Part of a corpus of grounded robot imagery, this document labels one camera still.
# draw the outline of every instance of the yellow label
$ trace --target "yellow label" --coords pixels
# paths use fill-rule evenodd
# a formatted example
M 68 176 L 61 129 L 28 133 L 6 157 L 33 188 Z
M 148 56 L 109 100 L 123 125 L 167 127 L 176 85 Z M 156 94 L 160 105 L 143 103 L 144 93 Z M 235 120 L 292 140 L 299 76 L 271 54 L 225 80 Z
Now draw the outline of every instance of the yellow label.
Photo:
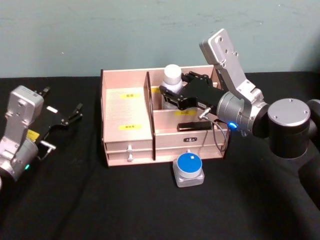
M 176 116 L 192 116 L 196 115 L 197 111 L 196 110 L 184 110 L 184 111 L 175 111 L 174 115 Z
M 120 97 L 122 99 L 140 98 L 140 93 L 123 93 Z
M 160 88 L 159 87 L 152 87 L 151 92 L 152 93 L 160 93 Z
M 119 126 L 119 130 L 138 130 L 140 128 L 142 128 L 141 124 L 127 124 Z
M 32 130 L 28 130 L 27 134 L 26 134 L 27 138 L 29 138 L 31 141 L 35 142 L 37 140 L 37 138 L 40 136 L 39 133 L 32 131 Z

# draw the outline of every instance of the cable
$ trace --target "cable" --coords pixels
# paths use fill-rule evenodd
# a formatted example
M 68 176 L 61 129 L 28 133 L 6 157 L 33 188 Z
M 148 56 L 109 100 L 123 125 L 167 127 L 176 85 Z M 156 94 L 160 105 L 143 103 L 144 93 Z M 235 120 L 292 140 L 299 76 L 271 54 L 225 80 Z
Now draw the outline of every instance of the cable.
M 209 122 L 211 122 L 211 124 L 212 124 L 212 130 L 213 130 L 213 140 L 214 140 L 214 143 L 215 143 L 216 147 L 219 149 L 219 151 L 220 151 L 221 153 L 225 152 L 225 151 L 227 150 L 227 148 L 228 148 L 228 140 L 227 140 L 227 136 L 226 136 L 224 130 L 222 129 L 222 127 L 221 127 L 218 123 L 216 123 L 215 121 L 211 121 L 207 116 L 203 116 L 202 118 L 205 119 L 205 120 L 207 120 L 207 121 L 209 121 Z M 224 147 L 224 149 L 222 149 L 222 147 L 219 148 L 219 146 L 218 146 L 217 139 L 216 139 L 216 131 L 215 131 L 214 125 L 216 125 L 216 127 L 217 127 L 217 128 L 221 131 L 221 133 L 223 134 L 224 142 L 225 142 L 225 147 Z
M 44 159 L 51 153 L 52 150 L 54 150 L 54 149 L 51 148 L 51 147 L 49 147 L 43 157 L 37 156 L 37 158 L 38 158 L 40 161 L 44 160 Z

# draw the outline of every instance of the wooden organizer box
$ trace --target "wooden organizer box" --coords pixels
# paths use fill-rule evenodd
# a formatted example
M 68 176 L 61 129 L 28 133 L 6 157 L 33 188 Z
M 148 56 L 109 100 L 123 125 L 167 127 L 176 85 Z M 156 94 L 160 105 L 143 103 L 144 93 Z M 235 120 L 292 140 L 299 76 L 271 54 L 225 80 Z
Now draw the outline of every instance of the wooden organizer box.
M 184 74 L 189 71 L 211 76 L 214 87 L 220 88 L 212 65 L 182 67 Z M 101 71 L 102 143 L 108 166 L 171 162 L 187 150 L 202 159 L 223 157 L 212 130 L 177 131 L 178 123 L 198 122 L 203 110 L 163 110 L 163 79 L 164 68 Z M 226 124 L 220 126 L 227 134 Z M 223 134 L 216 126 L 214 131 L 219 147 L 224 147 Z

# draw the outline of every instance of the compartment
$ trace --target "compartment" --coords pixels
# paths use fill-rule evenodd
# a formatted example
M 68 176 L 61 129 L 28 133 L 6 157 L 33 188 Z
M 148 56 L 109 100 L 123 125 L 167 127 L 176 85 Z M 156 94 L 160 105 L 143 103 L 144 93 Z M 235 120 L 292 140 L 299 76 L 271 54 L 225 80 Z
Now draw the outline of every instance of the compartment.
M 138 165 L 138 164 L 154 164 L 160 163 L 159 161 L 153 161 L 150 157 L 137 158 L 133 161 L 127 161 L 127 159 L 113 159 L 108 161 L 108 166 L 125 166 L 125 165 Z
M 181 67 L 182 73 L 187 74 L 189 72 L 195 72 L 201 75 L 211 76 L 213 86 L 220 87 L 218 76 L 214 71 L 214 67 L 212 65 L 207 66 L 192 66 L 192 67 Z M 157 68 L 152 71 L 149 71 L 150 84 L 151 84 L 151 94 L 153 101 L 153 110 L 161 110 L 162 109 L 162 95 L 159 90 L 159 86 L 162 84 L 165 73 L 164 68 Z
M 134 152 L 114 152 L 114 153 L 109 153 L 107 152 L 109 156 L 110 161 L 115 161 L 115 160 L 123 160 L 126 162 L 137 162 L 139 159 L 152 159 L 152 149 L 149 149 L 147 151 L 134 151 Z M 133 160 L 128 161 L 129 155 L 132 155 Z
M 126 150 L 128 144 L 152 149 L 146 78 L 146 71 L 102 73 L 102 135 L 107 150 Z
M 223 143 L 225 138 L 219 129 L 215 129 L 215 139 L 217 143 Z M 215 145 L 213 131 L 185 131 L 156 134 L 155 148 L 175 148 L 194 146 Z
M 153 120 L 155 134 L 161 133 L 177 133 L 177 126 L 180 123 L 189 123 L 189 122 L 199 122 L 198 116 L 203 112 L 203 110 L 192 107 L 184 111 L 178 109 L 169 109 L 169 110 L 154 110 L 153 111 Z M 207 115 L 211 121 L 217 119 L 217 116 L 208 114 Z

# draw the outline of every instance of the black table surface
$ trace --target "black table surface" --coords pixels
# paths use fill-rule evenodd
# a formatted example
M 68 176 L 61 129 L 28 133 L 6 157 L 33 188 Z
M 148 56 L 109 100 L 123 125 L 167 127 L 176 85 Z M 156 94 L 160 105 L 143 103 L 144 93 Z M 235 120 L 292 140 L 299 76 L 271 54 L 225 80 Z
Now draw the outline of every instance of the black table surface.
M 320 74 L 248 73 L 265 101 L 320 99 Z M 45 103 L 83 120 L 48 141 L 58 148 L 0 193 L 0 239 L 320 239 L 320 211 L 304 191 L 300 160 L 272 155 L 263 139 L 233 132 L 225 159 L 203 160 L 204 183 L 178 188 L 172 164 L 107 167 L 99 77 L 0 79 L 0 113 L 18 85 L 51 87 Z M 0 119 L 0 136 L 5 128 Z

